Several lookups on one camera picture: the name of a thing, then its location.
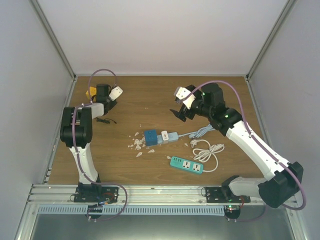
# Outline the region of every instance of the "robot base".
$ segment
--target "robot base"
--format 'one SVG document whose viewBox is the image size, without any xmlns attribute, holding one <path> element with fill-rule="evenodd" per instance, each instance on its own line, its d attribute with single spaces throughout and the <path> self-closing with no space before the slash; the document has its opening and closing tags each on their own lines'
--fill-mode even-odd
<svg viewBox="0 0 320 240">
<path fill-rule="evenodd" d="M 115 186 L 101 186 L 97 184 L 83 184 L 78 183 L 75 189 L 74 202 L 75 203 L 101 203 L 108 201 L 109 204 L 118 201 L 119 188 Z"/>
</svg>

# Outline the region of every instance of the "teal power strip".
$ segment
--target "teal power strip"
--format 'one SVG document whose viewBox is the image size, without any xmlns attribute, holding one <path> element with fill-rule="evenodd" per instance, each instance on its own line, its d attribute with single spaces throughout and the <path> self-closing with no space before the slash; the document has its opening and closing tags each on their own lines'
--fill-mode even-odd
<svg viewBox="0 0 320 240">
<path fill-rule="evenodd" d="M 189 161 L 177 156 L 171 157 L 170 165 L 177 169 L 182 169 L 195 174 L 202 174 L 204 165 L 198 162 Z"/>
</svg>

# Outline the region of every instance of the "wood surface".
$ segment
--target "wood surface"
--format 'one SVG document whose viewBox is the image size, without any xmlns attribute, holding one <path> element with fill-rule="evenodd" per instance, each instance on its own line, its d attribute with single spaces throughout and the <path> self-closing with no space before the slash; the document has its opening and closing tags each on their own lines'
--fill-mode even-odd
<svg viewBox="0 0 320 240">
<path fill-rule="evenodd" d="M 224 80 L 232 84 L 238 91 L 247 121 L 261 136 L 256 113 L 247 84 L 243 77 L 205 77 L 205 76 L 121 76 L 118 85 L 123 94 L 118 104 L 102 118 L 110 118 L 117 122 L 105 124 L 93 120 L 93 138 L 91 153 L 96 170 L 102 181 L 134 185 L 219 185 L 233 175 L 242 177 L 262 177 L 259 169 L 249 157 L 232 141 L 218 131 L 208 132 L 202 138 L 211 144 L 224 144 L 223 152 L 218 153 L 218 168 L 214 172 L 197 175 L 170 166 L 167 156 L 177 156 L 193 160 L 192 148 L 188 136 L 181 137 L 177 142 L 142 147 L 135 150 L 128 147 L 134 139 L 142 139 L 145 130 L 156 129 L 157 134 L 167 130 L 178 134 L 197 131 L 209 122 L 206 118 L 195 116 L 193 120 L 182 122 L 169 109 L 180 109 L 175 103 L 174 92 L 178 86 L 195 86 L 210 80 Z M 111 76 L 97 76 L 92 79 L 91 86 L 99 83 L 112 85 Z M 230 108 L 240 111 L 237 98 L 233 91 L 224 84 L 224 100 Z M 88 77 L 79 77 L 74 88 L 70 106 L 88 103 L 85 92 L 88 88 Z M 197 147 L 207 148 L 205 142 Z M 77 184 L 79 180 L 75 160 L 70 150 L 60 142 L 49 178 L 50 184 Z M 205 170 L 216 166 L 213 157 L 204 163 Z"/>
</svg>

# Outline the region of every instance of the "power strip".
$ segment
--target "power strip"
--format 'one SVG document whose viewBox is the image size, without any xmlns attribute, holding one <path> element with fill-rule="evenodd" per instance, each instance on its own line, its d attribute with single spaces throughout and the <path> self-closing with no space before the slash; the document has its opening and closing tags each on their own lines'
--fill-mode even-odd
<svg viewBox="0 0 320 240">
<path fill-rule="evenodd" d="M 170 166 L 182 169 L 194 174 L 202 174 L 204 171 L 204 165 L 198 162 L 183 159 L 177 156 L 171 157 Z"/>
</svg>

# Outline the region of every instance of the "light blue cable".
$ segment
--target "light blue cable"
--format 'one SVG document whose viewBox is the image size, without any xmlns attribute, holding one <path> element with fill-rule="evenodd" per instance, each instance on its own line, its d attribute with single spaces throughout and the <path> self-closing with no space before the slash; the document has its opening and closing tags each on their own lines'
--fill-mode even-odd
<svg viewBox="0 0 320 240">
<path fill-rule="evenodd" d="M 180 138 L 180 137 L 189 135 L 190 139 L 198 139 L 198 138 L 201 138 L 203 135 L 205 135 L 207 132 L 213 131 L 213 130 L 215 129 L 210 124 L 208 124 L 207 126 L 200 128 L 198 131 L 181 134 L 181 135 L 178 135 L 178 137 Z"/>
</svg>

